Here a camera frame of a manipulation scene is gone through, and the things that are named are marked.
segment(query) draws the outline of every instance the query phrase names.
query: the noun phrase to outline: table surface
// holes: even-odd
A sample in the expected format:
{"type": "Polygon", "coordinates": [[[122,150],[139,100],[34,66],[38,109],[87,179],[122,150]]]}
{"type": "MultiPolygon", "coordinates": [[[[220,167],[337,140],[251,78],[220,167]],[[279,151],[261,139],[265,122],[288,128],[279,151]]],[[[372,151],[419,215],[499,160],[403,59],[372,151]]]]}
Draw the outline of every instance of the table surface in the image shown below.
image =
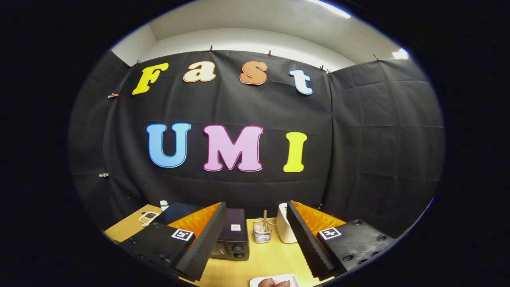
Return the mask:
{"type": "MultiPolygon", "coordinates": [[[[119,242],[131,237],[143,229],[138,218],[143,212],[153,211],[161,213],[159,207],[145,205],[136,212],[118,222],[105,231],[105,234],[119,242]]],[[[191,282],[196,286],[204,287],[243,287],[249,286],[249,281],[256,277],[269,277],[282,274],[294,274],[297,276],[301,287],[312,287],[320,284],[318,278],[314,278],[298,243],[283,243],[276,226],[272,225],[271,241],[267,243],[256,243],[253,239],[253,222],[259,219],[247,219],[250,257],[247,261],[231,261],[209,258],[200,281],[191,282]]],[[[276,218],[268,218],[268,221],[275,223],[276,218]]]]}

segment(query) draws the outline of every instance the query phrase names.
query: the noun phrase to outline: mesh pen holder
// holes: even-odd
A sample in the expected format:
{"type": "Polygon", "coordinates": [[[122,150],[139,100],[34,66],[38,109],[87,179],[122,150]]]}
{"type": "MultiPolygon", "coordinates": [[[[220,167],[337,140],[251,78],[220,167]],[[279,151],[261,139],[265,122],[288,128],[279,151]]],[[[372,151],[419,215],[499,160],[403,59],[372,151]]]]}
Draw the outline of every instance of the mesh pen holder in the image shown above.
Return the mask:
{"type": "Polygon", "coordinates": [[[271,226],[264,221],[255,221],[253,223],[253,237],[257,243],[266,243],[271,240],[271,226]]]}

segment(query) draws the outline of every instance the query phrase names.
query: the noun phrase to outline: ceiling light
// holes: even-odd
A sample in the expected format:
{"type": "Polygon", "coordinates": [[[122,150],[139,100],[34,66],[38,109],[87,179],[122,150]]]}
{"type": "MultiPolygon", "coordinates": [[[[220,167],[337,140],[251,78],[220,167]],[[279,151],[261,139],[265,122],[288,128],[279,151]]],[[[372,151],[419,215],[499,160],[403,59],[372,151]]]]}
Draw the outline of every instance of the ceiling light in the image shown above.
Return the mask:
{"type": "Polygon", "coordinates": [[[409,55],[407,54],[407,52],[404,49],[400,49],[400,50],[398,50],[398,52],[393,52],[392,54],[393,54],[393,57],[395,57],[395,59],[409,58],[409,55]]]}
{"type": "Polygon", "coordinates": [[[338,8],[335,8],[335,7],[331,6],[330,4],[326,4],[326,3],[318,1],[318,0],[308,0],[308,1],[310,1],[312,3],[315,3],[317,5],[321,5],[322,7],[326,8],[326,9],[328,9],[330,11],[335,12],[338,15],[340,15],[340,16],[346,18],[346,19],[350,18],[349,14],[345,13],[344,11],[342,11],[342,10],[340,10],[338,8]]]}

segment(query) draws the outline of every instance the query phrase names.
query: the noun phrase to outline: small bottle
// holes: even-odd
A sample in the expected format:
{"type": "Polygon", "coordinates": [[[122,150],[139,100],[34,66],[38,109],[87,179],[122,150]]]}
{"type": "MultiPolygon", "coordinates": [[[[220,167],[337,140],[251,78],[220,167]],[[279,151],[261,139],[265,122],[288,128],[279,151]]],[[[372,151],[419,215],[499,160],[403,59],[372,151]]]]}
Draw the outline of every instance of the small bottle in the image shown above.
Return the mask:
{"type": "Polygon", "coordinates": [[[166,202],[166,200],[160,201],[160,205],[161,205],[161,212],[165,211],[165,209],[168,208],[168,202],[166,202]]]}

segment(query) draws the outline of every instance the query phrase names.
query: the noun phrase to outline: letter m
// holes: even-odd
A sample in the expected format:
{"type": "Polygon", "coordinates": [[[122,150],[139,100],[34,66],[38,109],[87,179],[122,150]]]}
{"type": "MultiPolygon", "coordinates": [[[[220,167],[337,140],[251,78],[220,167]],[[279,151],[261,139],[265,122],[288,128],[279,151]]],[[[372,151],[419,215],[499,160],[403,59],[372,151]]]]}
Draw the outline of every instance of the letter m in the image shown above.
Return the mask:
{"type": "Polygon", "coordinates": [[[220,155],[227,169],[232,170],[241,154],[241,163],[237,166],[240,171],[256,172],[262,169],[259,162],[259,138],[264,130],[261,127],[244,127],[236,143],[232,143],[224,126],[206,126],[203,132],[209,137],[207,163],[203,165],[206,171],[217,172],[223,168],[219,163],[220,155]]]}

